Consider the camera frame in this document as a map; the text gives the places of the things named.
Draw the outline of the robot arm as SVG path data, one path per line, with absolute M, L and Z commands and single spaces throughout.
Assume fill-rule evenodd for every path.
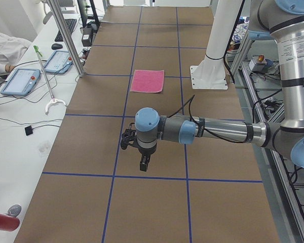
M 191 144 L 196 137 L 253 143 L 304 168 L 304 1 L 252 1 L 249 29 L 266 31 L 277 41 L 283 121 L 251 124 L 181 114 L 166 117 L 143 108 L 135 116 L 133 144 L 141 153 L 142 171 L 147 170 L 158 140 Z

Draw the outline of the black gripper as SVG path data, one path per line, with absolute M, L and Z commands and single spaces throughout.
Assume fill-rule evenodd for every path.
M 147 165 L 150 162 L 150 156 L 155 153 L 157 147 L 153 146 L 151 148 L 143 148 L 139 147 L 138 151 L 141 153 L 141 160 L 140 160 L 140 170 L 147 171 Z

